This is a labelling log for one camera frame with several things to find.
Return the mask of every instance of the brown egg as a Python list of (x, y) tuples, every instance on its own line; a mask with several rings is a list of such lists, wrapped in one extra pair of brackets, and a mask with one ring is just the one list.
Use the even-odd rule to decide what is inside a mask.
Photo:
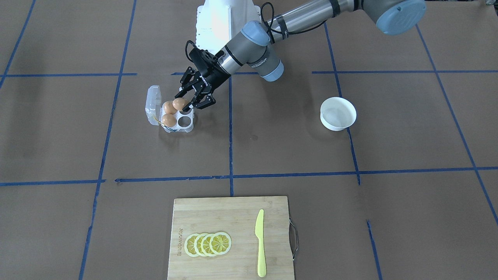
[(176, 114), (176, 112), (178, 111), (177, 109), (175, 109), (175, 107), (173, 107), (173, 101), (166, 101), (162, 105), (162, 109), (166, 114), (172, 114), (172, 115)]
[(179, 111), (183, 109), (188, 104), (188, 101), (185, 98), (177, 98), (173, 100), (173, 107)]
[(161, 122), (170, 128), (170, 127), (175, 126), (176, 118), (175, 118), (175, 116), (173, 116), (171, 114), (166, 114), (166, 115), (162, 116)]

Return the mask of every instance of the plastic knife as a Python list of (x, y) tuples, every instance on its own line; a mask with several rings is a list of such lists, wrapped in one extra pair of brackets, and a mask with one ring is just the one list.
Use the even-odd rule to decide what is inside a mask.
[(254, 234), (259, 239), (259, 248), (257, 251), (257, 275), (259, 277), (266, 276), (266, 258), (264, 257), (264, 241), (263, 241), (263, 217), (264, 210), (260, 209), (256, 218), (256, 226)]

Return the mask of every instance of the lemon slice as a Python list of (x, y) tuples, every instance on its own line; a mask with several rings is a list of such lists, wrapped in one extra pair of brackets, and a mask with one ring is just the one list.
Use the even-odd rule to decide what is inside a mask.
[(195, 253), (197, 253), (198, 255), (200, 255), (201, 257), (205, 257), (206, 254), (204, 254), (202, 252), (202, 248), (201, 248), (201, 241), (202, 239), (207, 235), (207, 233), (201, 233), (199, 234), (195, 240), (194, 240), (194, 244), (195, 244), (195, 247), (194, 247), (194, 250), (195, 250)]
[(194, 233), (189, 235), (187, 239), (185, 239), (185, 244), (183, 248), (185, 249), (185, 253), (191, 257), (198, 257), (199, 254), (195, 252), (195, 238), (199, 236), (198, 233)]
[(211, 251), (213, 251), (216, 255), (224, 255), (228, 253), (231, 247), (232, 239), (226, 232), (214, 233), (211, 238), (211, 242), (209, 243), (209, 249), (211, 249)]
[(202, 253), (204, 253), (206, 256), (209, 256), (209, 257), (216, 256), (216, 254), (213, 253), (213, 251), (211, 251), (211, 248), (210, 248), (211, 246), (209, 245), (211, 243), (211, 238), (213, 236), (214, 236), (214, 234), (207, 234), (202, 238), (202, 241), (201, 241)]

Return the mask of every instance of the cutting board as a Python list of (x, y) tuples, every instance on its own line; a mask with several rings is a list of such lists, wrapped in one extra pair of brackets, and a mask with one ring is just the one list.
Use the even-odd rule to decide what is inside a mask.
[[(173, 206), (168, 280), (258, 280), (256, 217), (264, 209), (264, 250), (268, 280), (294, 280), (286, 196), (178, 198)], [(224, 231), (232, 238), (225, 255), (190, 257), (185, 238)]]

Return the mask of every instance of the egg carton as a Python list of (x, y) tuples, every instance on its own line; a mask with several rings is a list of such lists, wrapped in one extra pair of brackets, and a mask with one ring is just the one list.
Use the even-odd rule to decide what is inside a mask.
[[(167, 127), (163, 125), (160, 120), (162, 116), (166, 113), (163, 109), (163, 104), (161, 104), (161, 89), (159, 86), (151, 86), (147, 91), (147, 100), (145, 101), (145, 114), (149, 123), (153, 126), (161, 126), (164, 131), (171, 132), (191, 132), (194, 129), (194, 109), (190, 109), (188, 113), (177, 111), (174, 116), (176, 118), (176, 124), (173, 127)], [(183, 123), (190, 123), (186, 126), (181, 126)]]
[[(164, 116), (166, 114), (166, 112), (163, 109), (165, 103), (166, 102), (164, 102), (163, 105), (161, 106), (161, 118), (159, 118), (160, 120), (162, 119), (162, 116)], [(190, 111), (188, 113), (182, 112), (182, 111), (176, 111), (176, 113), (173, 116), (176, 118), (176, 124), (174, 126), (167, 127), (167, 126), (163, 125), (162, 123), (159, 123), (159, 125), (167, 133), (171, 133), (171, 132), (187, 132), (188, 133), (188, 132), (191, 132), (192, 129), (194, 129), (194, 109), (190, 109)], [(180, 123), (183, 123), (183, 121), (184, 121), (183, 118), (188, 118), (188, 120), (190, 122), (185, 127), (180, 125)]]

